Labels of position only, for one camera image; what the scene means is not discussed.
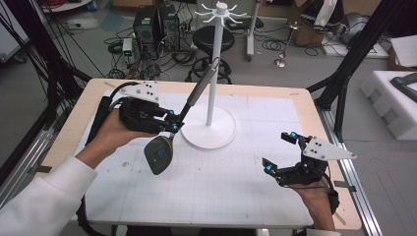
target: white foam block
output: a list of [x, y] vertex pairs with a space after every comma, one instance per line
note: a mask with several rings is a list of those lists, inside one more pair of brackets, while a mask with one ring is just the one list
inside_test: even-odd
[[391, 43], [399, 65], [417, 66], [417, 35], [392, 38]]
[[417, 103], [389, 81], [412, 72], [375, 71], [361, 86], [397, 140], [417, 140]]

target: human arm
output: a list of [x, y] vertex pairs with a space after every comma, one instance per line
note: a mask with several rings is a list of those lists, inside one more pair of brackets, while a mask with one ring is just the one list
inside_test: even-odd
[[58, 235], [75, 214], [96, 176], [95, 167], [130, 140], [154, 135], [127, 130], [117, 109], [80, 153], [67, 156], [47, 176], [33, 179], [0, 209], [1, 235]]
[[297, 184], [289, 187], [303, 200], [304, 205], [313, 218], [314, 228], [316, 230], [335, 231], [330, 202], [328, 200], [328, 189], [323, 182], [319, 181], [310, 185]]

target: metal rail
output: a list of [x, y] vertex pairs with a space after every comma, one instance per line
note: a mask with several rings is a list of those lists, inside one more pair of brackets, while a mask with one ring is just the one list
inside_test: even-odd
[[[324, 111], [318, 108], [319, 115], [322, 119], [322, 123], [328, 133], [328, 139], [334, 145], [346, 149], [346, 145], [339, 141], [336, 132], [334, 131], [334, 118], [330, 111]], [[351, 196], [362, 219], [363, 226], [365, 227], [369, 236], [382, 236], [380, 225], [372, 211], [371, 205], [365, 195], [365, 191], [356, 173], [355, 166], [353, 166], [352, 160], [342, 159], [338, 161], [341, 172], [345, 181], [349, 186], [354, 186], [356, 191], [351, 192]]]

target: cardboard box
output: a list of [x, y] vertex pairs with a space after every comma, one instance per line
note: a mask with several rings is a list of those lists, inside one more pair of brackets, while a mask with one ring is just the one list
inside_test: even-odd
[[156, 6], [157, 0], [113, 0], [113, 6], [118, 8], [135, 8], [139, 6]]
[[287, 20], [288, 24], [294, 25], [296, 22], [300, 27], [298, 30], [295, 30], [292, 35], [292, 39], [295, 44], [299, 46], [319, 46], [322, 44], [323, 38], [325, 37], [323, 33], [317, 33], [300, 18], [300, 15], [311, 4], [311, 2], [312, 1], [294, 1], [289, 12]]
[[417, 71], [415, 67], [404, 67], [397, 64], [396, 54], [393, 48], [390, 48], [388, 51], [389, 57], [387, 59], [387, 69], [389, 71]]
[[[324, 34], [317, 33], [300, 19], [300, 15], [312, 2], [314, 0], [294, 0], [290, 9], [288, 23], [297, 22], [301, 27], [293, 33], [292, 37], [299, 46], [321, 45], [325, 37]], [[345, 14], [356, 12], [363, 16], [371, 16], [380, 2], [381, 0], [343, 0], [343, 9]]]

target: white mount bracket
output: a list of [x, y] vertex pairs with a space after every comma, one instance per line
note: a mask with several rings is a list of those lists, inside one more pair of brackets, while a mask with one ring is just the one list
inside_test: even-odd
[[317, 137], [309, 141], [303, 154], [319, 160], [356, 159], [357, 157], [356, 154]]
[[158, 103], [158, 87], [157, 81], [142, 82], [138, 85], [127, 86], [121, 88], [119, 92], [123, 95], [131, 96], [141, 100], [146, 100], [154, 103]]

